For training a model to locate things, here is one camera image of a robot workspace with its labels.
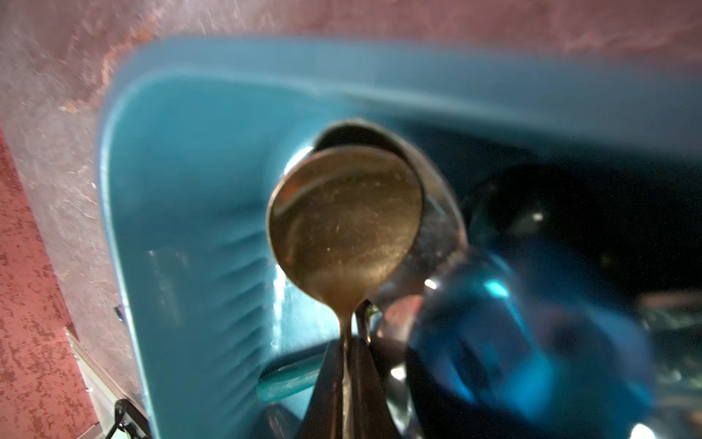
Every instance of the metal spoon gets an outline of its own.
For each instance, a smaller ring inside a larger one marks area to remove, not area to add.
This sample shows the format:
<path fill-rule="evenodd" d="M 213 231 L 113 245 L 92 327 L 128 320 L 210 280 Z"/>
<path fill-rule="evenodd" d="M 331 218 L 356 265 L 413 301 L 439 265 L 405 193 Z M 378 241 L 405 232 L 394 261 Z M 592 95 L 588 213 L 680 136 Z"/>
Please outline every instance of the metal spoon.
<path fill-rule="evenodd" d="M 407 163 L 365 146 L 315 153 L 273 192 L 267 233 L 278 264 L 334 311 L 340 327 L 300 437 L 397 437 L 368 346 L 353 339 L 351 319 L 406 256 L 422 210 L 422 187 Z"/>
<path fill-rule="evenodd" d="M 417 174 L 424 194 L 420 230 L 402 264 L 374 293 L 370 300 L 376 309 L 375 324 L 367 322 L 357 310 L 359 331 L 367 327 L 362 337 L 370 342 L 388 405 L 394 407 L 393 419 L 402 435 L 407 435 L 406 422 L 410 413 L 409 392 L 404 380 L 397 380 L 392 371 L 404 366 L 407 337 L 423 300 L 425 281 L 438 267 L 463 255 L 468 248 L 465 224 L 456 197 L 436 165 L 415 145 L 397 134 L 364 119 L 344 119 L 327 126 L 314 140 L 312 154 L 362 144 L 389 151 L 401 157 Z M 260 378 L 256 392 L 264 401 L 274 402 L 302 391 L 314 384 L 322 359 L 310 359 L 290 364 Z"/>

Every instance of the spoon handle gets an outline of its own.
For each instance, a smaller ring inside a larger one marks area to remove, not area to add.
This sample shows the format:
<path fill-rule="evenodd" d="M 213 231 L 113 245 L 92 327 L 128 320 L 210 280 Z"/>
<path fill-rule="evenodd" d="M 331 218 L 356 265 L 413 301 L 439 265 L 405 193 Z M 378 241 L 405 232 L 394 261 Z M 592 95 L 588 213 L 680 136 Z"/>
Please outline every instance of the spoon handle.
<path fill-rule="evenodd" d="M 341 323 L 329 344 L 297 438 L 399 439 L 368 343 Z"/>

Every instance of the textured wall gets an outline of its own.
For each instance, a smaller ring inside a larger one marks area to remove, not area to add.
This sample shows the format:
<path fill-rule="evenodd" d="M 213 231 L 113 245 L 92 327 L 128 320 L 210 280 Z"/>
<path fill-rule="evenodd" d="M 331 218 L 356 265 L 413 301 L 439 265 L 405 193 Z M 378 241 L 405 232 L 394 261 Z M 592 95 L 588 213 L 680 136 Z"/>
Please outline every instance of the textured wall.
<path fill-rule="evenodd" d="M 97 422 L 69 323 L 0 131 L 0 438 L 75 439 Z"/>

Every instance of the blue container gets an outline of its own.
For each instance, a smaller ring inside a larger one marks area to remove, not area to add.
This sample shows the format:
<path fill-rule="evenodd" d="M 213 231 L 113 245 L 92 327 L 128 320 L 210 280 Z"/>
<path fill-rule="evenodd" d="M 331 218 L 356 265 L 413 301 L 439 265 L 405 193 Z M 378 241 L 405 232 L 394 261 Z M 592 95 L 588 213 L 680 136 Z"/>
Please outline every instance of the blue container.
<path fill-rule="evenodd" d="M 459 199 L 514 164 L 675 181 L 702 161 L 702 86 L 684 77 L 315 39 L 146 46 L 103 104 L 99 180 L 157 438 L 248 437 L 265 409 L 263 368 L 337 336 L 333 313 L 276 267 L 264 218 L 286 167 L 346 117 L 417 144 Z M 683 190 L 700 187 L 695 172 Z M 309 397 L 282 404 L 302 417 Z"/>

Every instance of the blue plastic tub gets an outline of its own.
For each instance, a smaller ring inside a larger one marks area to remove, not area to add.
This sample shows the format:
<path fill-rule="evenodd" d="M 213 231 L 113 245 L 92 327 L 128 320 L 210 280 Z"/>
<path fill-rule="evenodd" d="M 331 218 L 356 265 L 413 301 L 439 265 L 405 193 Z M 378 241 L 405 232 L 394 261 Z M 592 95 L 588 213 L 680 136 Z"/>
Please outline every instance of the blue plastic tub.
<path fill-rule="evenodd" d="M 276 268 L 264 216 L 286 166 L 345 117 L 424 149 L 459 199 L 525 162 L 674 181 L 702 159 L 702 86 L 684 77 L 314 39 L 143 48 L 114 77 L 98 144 L 105 227 L 157 438 L 248 437 L 265 408 L 261 370 L 337 335 L 331 311 Z M 309 397 L 283 404 L 302 417 Z"/>

